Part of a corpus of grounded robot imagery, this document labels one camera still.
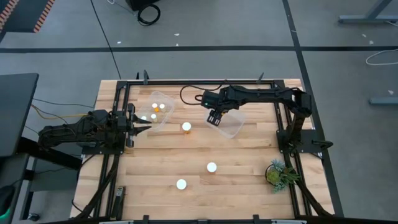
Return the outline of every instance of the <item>plant pot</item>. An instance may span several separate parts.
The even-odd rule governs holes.
[[[269,184],[275,186],[275,184],[273,184],[271,181],[268,180],[268,172],[270,171],[270,168],[271,168],[271,167],[272,167],[272,164],[269,165],[269,166],[267,167],[266,173],[265,173],[265,177],[266,177],[266,181],[267,181]]]

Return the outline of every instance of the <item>clear plastic container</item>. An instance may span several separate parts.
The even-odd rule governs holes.
[[[159,109],[158,112],[155,112],[155,109],[152,107],[152,104],[156,103],[157,108]],[[160,109],[159,106],[160,104],[164,104],[165,108]],[[151,121],[152,128],[150,129],[151,131],[158,132],[162,129],[163,125],[166,123],[166,121],[171,117],[173,111],[174,111],[174,99],[166,96],[165,94],[159,92],[159,91],[154,91],[152,94],[149,96],[148,100],[146,103],[139,108],[138,112],[136,112],[136,115],[138,118],[141,118],[143,116],[146,117],[147,121]],[[153,121],[151,118],[152,114],[156,114],[156,122]]]
[[[239,112],[238,110],[230,110],[228,113],[225,113],[221,118],[221,122],[218,126],[214,126],[207,122],[207,117],[209,117],[210,110],[205,113],[205,123],[220,132],[226,138],[233,138],[242,128],[245,117],[244,114]]]

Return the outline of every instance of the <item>wood grain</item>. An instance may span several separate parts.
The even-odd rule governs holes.
[[[96,110],[111,110],[116,82],[101,82]],[[301,88],[300,80],[285,80],[285,83],[289,87]],[[261,218],[293,218],[289,191],[272,193],[272,186],[264,177],[271,160],[283,160],[275,135],[277,123],[273,104],[242,106],[239,111],[246,116],[245,124],[233,139],[226,139],[204,123],[204,108],[181,102],[181,87],[133,86],[130,89],[129,103],[134,103],[136,108],[147,102],[153,91],[160,91],[175,99],[175,111],[160,132],[150,129],[141,133],[134,139],[135,147],[126,148],[121,156],[116,185],[127,187],[123,219],[141,220],[143,215],[161,220],[250,219],[253,214],[259,214]],[[268,88],[266,85],[246,87]],[[183,97],[194,103],[193,97],[202,92],[186,88]],[[180,129],[186,121],[192,124],[190,134],[184,134]],[[306,120],[304,127],[312,128],[311,119]],[[98,187],[102,160],[103,156],[95,156],[80,172],[75,203],[81,208]],[[207,172],[209,162],[217,164],[215,174]],[[302,154],[302,165],[308,188],[324,208],[333,213],[321,161]],[[187,181],[185,190],[176,188],[178,179]],[[304,214],[301,194],[297,190],[300,213]],[[71,216],[77,213],[72,208]]]

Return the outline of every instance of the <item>desk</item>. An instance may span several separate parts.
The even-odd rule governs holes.
[[[36,89],[38,74],[0,75],[0,187],[23,179],[29,159],[17,152],[30,104]],[[17,205],[22,181],[14,184],[10,215],[0,223],[11,223]]]
[[[288,87],[302,87],[300,80],[284,81]],[[112,110],[116,83],[101,82],[96,110]],[[226,139],[204,123],[204,108],[181,102],[182,86],[134,85],[129,90],[128,103],[134,103],[137,110],[153,91],[160,91],[175,99],[175,111],[160,132],[149,129],[141,133],[134,139],[134,148],[125,148],[120,157],[116,186],[126,186],[123,220],[142,220],[143,215],[149,215],[151,220],[252,219],[253,214],[259,214],[260,218],[293,218],[289,190],[273,194],[273,187],[264,177],[271,160],[283,161],[277,145],[274,105],[242,106],[239,111],[246,115],[245,124],[233,139]],[[215,86],[201,85],[203,88]],[[246,87],[269,88],[269,85]],[[187,88],[183,97],[193,102],[194,96],[202,92]],[[119,109],[122,102],[123,96],[119,99]],[[190,134],[180,130],[185,121],[192,124]],[[307,119],[304,129],[311,128],[312,123]],[[300,156],[307,187],[323,207],[333,213],[321,160],[311,154]],[[81,168],[75,194],[75,203],[80,208],[98,188],[102,161],[103,156],[97,155]],[[209,162],[217,164],[215,174],[206,171]],[[187,181],[185,190],[176,188],[178,179]],[[300,191],[296,190],[300,213],[304,214]],[[107,192],[100,215],[104,215],[106,195]],[[78,213],[72,208],[71,216]]]
[[[80,159],[53,149],[42,151],[36,142],[21,137],[38,78],[36,73],[0,75],[0,187],[10,184],[15,187],[10,215],[1,219],[0,223],[11,223],[22,181],[33,180],[34,171],[26,170],[29,156],[80,168]],[[23,201],[20,220],[25,220],[29,214],[33,197],[30,183],[27,190],[29,193]]]

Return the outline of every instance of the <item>small potted plant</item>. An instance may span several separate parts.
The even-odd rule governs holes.
[[[300,176],[293,172],[294,168],[287,168],[285,163],[274,159],[266,169],[266,179],[274,186],[274,193],[284,190],[289,184],[294,184]]]

